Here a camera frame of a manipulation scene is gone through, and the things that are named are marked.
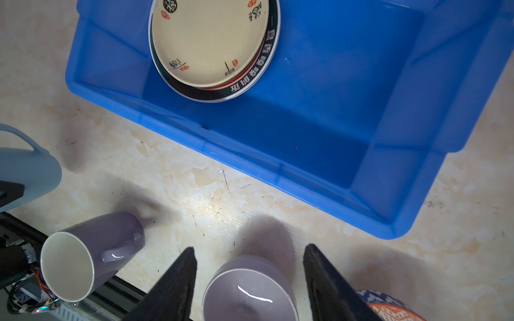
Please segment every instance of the stacked plates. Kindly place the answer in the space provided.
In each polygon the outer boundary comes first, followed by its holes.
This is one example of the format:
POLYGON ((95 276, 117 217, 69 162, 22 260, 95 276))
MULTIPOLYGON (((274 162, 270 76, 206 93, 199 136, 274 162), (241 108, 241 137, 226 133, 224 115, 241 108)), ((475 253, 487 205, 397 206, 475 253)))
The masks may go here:
POLYGON ((262 76, 279 32, 278 0, 154 0, 148 25, 164 81, 211 103, 241 95, 262 76))

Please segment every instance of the black circle emblem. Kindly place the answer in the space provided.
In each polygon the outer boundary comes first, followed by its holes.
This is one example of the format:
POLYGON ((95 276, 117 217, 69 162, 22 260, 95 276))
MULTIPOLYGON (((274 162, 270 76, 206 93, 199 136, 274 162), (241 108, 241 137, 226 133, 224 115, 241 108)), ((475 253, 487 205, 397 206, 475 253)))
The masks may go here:
POLYGON ((162 4, 167 12, 173 13, 177 10, 177 1, 176 0, 163 0, 162 4))

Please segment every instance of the light blue mug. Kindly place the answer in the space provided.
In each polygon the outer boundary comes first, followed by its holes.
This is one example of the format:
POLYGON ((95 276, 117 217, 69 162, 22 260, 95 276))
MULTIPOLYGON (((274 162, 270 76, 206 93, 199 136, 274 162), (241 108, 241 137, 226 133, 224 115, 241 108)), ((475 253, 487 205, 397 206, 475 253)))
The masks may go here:
POLYGON ((59 185, 62 170, 50 152, 18 129, 0 124, 26 141, 34 150, 0 147, 0 212, 35 200, 59 185))

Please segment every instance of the marble tabletop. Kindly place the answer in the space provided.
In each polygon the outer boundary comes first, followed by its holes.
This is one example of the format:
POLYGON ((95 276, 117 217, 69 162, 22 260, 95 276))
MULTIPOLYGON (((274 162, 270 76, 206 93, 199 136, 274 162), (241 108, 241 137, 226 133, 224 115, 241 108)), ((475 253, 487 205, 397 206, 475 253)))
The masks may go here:
MULTIPOLYGON (((63 168, 53 192, 10 211, 24 222, 51 234, 116 210, 139 215, 146 247, 118 276, 144 291, 193 246, 196 321, 214 272, 243 253, 275 262, 300 320, 310 320, 309 243, 355 289, 389 293, 427 320, 514 318, 514 58, 466 147, 446 157, 411 231, 385 241, 70 93, 74 2, 2 0, 0 16, 0 122, 63 168)), ((7 133, 0 146, 26 147, 7 133)))

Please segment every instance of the blue tray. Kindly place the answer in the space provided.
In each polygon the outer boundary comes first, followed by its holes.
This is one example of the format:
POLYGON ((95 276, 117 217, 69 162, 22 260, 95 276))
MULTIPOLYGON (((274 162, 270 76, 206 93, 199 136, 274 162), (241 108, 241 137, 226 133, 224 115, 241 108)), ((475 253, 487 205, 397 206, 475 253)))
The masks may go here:
POLYGON ((69 89, 383 239, 412 226, 514 47, 512 0, 282 0, 262 78, 205 104, 157 73, 150 5, 78 0, 69 89))

